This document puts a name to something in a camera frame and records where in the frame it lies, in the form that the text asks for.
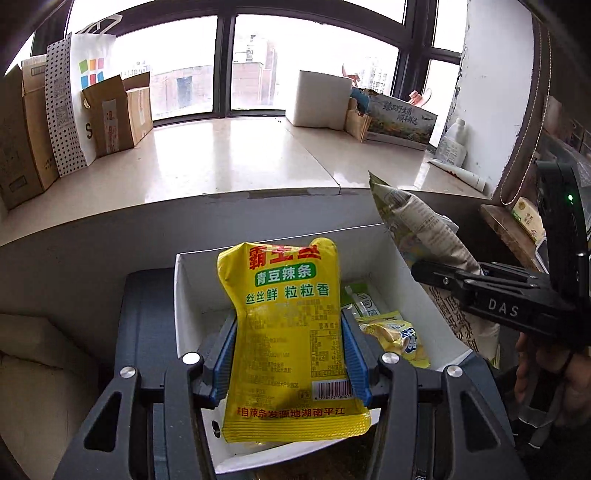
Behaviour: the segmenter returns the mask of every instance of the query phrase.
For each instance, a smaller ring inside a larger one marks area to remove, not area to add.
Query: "spicy strip package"
[[[308,247],[240,244],[217,259],[238,318],[222,432],[227,442],[295,442],[365,433],[340,329],[339,259]]]

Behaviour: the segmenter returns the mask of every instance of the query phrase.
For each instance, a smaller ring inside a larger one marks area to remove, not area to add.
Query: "building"
[[[152,75],[154,119],[186,113],[209,112],[213,104],[213,65],[201,65]]]
[[[237,38],[232,65],[232,108],[272,106],[277,82],[277,50],[272,42],[257,38]],[[138,62],[122,76],[150,69]],[[200,65],[153,74],[150,79],[152,117],[209,112],[213,105],[213,65]]]
[[[277,82],[277,49],[256,34],[237,37],[232,57],[232,107],[272,106]]]
[[[393,72],[386,72],[376,58],[366,58],[366,64],[359,72],[361,80],[360,85],[363,88],[371,88],[378,93],[390,95],[390,85],[392,80],[388,81],[388,76]]]

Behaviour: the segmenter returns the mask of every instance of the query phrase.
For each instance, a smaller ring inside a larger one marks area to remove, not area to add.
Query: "beige cushion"
[[[68,370],[96,383],[96,362],[47,319],[0,314],[0,352]]]
[[[51,480],[96,396],[70,372],[1,358],[0,434],[31,480]]]

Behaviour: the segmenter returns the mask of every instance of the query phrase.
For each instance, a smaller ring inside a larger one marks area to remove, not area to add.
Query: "paper bag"
[[[47,122],[60,177],[87,167],[96,158],[82,90],[116,73],[111,66],[115,36],[105,32],[121,18],[112,15],[47,47]]]

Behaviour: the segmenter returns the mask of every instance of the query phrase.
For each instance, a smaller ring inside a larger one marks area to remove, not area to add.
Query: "green label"
[[[299,263],[285,267],[270,268],[255,273],[255,287],[271,285],[285,281],[306,280],[316,276],[316,265],[313,263]]]

